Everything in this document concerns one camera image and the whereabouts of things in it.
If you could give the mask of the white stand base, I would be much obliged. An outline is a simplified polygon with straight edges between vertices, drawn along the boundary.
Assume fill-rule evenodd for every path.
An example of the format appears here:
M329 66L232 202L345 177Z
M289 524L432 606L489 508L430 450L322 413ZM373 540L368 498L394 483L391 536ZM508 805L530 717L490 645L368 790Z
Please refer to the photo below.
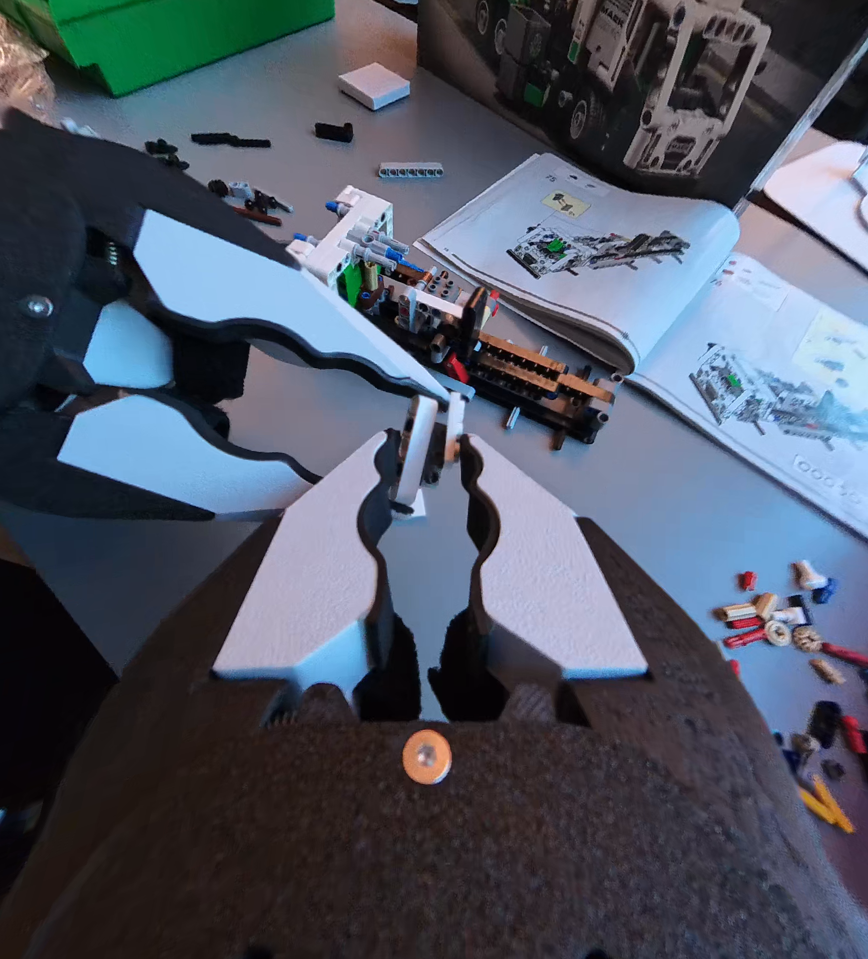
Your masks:
M836 141L780 168L769 200L868 274L868 160L859 143Z

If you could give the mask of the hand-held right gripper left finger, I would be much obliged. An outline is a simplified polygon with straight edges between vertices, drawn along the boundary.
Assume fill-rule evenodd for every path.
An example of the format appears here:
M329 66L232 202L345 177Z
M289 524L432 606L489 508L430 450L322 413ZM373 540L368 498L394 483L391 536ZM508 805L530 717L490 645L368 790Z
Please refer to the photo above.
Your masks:
M400 441L391 429L376 434L284 511L214 677L326 683L358 705L404 702L404 624L379 551Z

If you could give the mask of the white rectangular block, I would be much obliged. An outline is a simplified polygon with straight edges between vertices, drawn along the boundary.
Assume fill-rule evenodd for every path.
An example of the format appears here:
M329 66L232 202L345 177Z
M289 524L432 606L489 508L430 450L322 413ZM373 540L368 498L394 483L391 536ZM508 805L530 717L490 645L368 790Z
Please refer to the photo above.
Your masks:
M408 79L378 62L340 74L337 83L343 94L372 112L404 101L411 93Z

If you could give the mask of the green plastic bin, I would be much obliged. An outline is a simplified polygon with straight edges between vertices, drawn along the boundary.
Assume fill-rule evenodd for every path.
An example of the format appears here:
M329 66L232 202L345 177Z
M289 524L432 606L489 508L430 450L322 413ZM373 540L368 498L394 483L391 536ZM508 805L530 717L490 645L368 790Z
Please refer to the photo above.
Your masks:
M327 22L333 1L0 1L37 45L114 97Z

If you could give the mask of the clear acrylic sign holder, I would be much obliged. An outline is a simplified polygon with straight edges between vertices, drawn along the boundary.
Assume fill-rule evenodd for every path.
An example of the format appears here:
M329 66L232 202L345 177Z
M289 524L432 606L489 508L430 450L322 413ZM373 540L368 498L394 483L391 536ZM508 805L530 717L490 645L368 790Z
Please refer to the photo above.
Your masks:
M770 52L779 56L783 137L759 165L743 198L741 216L776 170L800 144L835 94L868 53L868 2L768 2L763 19L772 26Z

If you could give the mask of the lego truck chassis model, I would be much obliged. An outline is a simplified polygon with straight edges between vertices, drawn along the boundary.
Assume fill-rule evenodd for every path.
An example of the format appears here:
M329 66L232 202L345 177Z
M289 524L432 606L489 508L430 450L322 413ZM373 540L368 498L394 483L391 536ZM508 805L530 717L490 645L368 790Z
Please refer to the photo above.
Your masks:
M346 186L326 209L336 217L322 238L296 233L288 253L416 361L516 414L546 426L559 450L571 438L591 445L608 424L619 374L590 379L567 364L490 333L499 306L492 288L466 289L448 270L413 262L393 234L393 206Z

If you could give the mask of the lego instruction booklet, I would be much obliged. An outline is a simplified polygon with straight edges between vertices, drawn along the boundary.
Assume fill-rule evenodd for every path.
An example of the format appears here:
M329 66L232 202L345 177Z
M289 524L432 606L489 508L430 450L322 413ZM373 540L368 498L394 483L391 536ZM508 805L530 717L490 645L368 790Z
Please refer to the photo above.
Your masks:
M535 154L415 246L868 541L868 325L736 250L713 201Z

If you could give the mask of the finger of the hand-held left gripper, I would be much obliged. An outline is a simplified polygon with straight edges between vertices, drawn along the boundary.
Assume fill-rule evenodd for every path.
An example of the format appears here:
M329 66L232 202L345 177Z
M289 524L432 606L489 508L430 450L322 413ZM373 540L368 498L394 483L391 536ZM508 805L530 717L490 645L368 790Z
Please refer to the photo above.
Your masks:
M290 363L355 373L379 390L436 400L438 381L284 250L265 256L152 209L124 258L128 290L100 309L83 365L91 384L214 406L243 394L253 344Z
M191 405L148 393L75 414L57 461L219 519L287 508L320 482L294 457L239 447Z

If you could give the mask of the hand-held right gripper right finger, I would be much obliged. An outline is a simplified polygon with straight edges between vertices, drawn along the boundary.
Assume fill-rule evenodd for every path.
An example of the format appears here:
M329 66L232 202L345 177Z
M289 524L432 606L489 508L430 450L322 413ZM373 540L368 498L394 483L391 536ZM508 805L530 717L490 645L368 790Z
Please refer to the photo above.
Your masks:
M461 438L460 463L476 548L468 609L488 674L499 681L645 675L647 660L582 518L482 438Z

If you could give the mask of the pile of small lego pieces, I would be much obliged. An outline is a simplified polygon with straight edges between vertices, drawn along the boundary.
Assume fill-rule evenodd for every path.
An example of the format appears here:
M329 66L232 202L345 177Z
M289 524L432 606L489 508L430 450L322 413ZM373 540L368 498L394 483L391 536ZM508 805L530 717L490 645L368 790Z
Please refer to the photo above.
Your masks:
M838 582L819 573L808 560L793 563L792 579L797 591L784 596L756 593L758 576L752 570L737 574L737 587L746 597L713 610L728 630L724 652L756 645L793 649L807 657L806 665L816 678L834 689L847 683L846 668L851 668L868 698L868 653L828 641L817 628L816 608L834 597ZM822 699L814 702L804 730L775 731L773 740L795 779L803 807L826 825L854 835L854 824L831 790L848 773L834 750L847 752L857 762L868 786L868 729L840 702Z

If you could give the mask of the black lego set box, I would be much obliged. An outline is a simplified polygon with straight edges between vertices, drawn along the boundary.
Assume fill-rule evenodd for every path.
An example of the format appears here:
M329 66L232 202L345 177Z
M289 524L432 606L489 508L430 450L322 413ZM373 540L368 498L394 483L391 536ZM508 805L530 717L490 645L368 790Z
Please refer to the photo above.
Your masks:
M783 137L768 2L426 1L418 65L585 171L733 207Z

